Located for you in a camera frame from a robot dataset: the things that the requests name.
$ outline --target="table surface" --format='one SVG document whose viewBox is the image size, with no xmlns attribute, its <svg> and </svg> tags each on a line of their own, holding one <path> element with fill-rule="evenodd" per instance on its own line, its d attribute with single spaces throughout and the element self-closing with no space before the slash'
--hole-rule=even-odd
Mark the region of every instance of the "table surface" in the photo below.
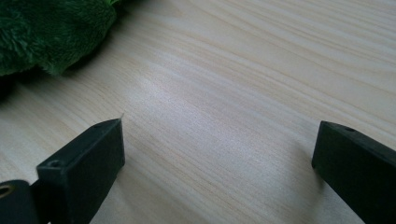
<svg viewBox="0 0 396 224">
<path fill-rule="evenodd" d="M 396 2 L 124 2 L 104 44 L 0 102 L 0 182 L 123 115 L 92 223 L 362 223 L 311 168 L 318 126 L 396 148 Z"/>
</svg>

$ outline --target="black plastic part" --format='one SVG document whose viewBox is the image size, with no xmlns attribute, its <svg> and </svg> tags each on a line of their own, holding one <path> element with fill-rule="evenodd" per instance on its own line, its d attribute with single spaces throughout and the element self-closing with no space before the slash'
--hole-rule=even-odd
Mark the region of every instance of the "black plastic part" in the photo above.
<svg viewBox="0 0 396 224">
<path fill-rule="evenodd" d="M 322 121 L 312 166 L 365 223 L 396 223 L 396 151 Z"/>
<path fill-rule="evenodd" d="M 120 119 L 92 126 L 37 166 L 37 185 L 49 199 L 40 216 L 51 224 L 89 223 L 124 163 Z"/>
<path fill-rule="evenodd" d="M 10 180 L 0 184 L 0 223 L 39 224 L 29 183 Z"/>
</svg>

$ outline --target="green plush toy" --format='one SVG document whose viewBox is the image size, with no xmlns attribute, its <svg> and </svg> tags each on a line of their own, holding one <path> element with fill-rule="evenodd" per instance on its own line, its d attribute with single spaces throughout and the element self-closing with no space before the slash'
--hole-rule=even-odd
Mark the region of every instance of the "green plush toy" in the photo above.
<svg viewBox="0 0 396 224">
<path fill-rule="evenodd" d="M 119 0 L 0 0 L 0 76 L 36 65 L 53 75 L 90 53 Z"/>
</svg>

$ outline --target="stuffed animal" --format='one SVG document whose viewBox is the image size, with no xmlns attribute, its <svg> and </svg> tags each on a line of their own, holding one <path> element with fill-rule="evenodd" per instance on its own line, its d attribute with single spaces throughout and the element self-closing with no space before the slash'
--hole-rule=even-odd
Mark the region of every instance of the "stuffed animal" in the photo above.
<svg viewBox="0 0 396 224">
<path fill-rule="evenodd" d="M 53 75 L 106 36 L 119 0 L 0 0 L 0 76 L 34 66 Z"/>
</svg>

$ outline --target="light wood surface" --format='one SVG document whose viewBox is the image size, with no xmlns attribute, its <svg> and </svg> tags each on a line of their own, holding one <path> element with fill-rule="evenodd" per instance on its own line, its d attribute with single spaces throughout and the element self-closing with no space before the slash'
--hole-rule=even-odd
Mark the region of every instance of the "light wood surface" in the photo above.
<svg viewBox="0 0 396 224">
<path fill-rule="evenodd" d="M 318 126 L 396 148 L 396 2 L 130 1 L 100 50 L 0 103 L 0 181 L 123 115 L 92 223 L 362 223 L 313 172 Z"/>
</svg>

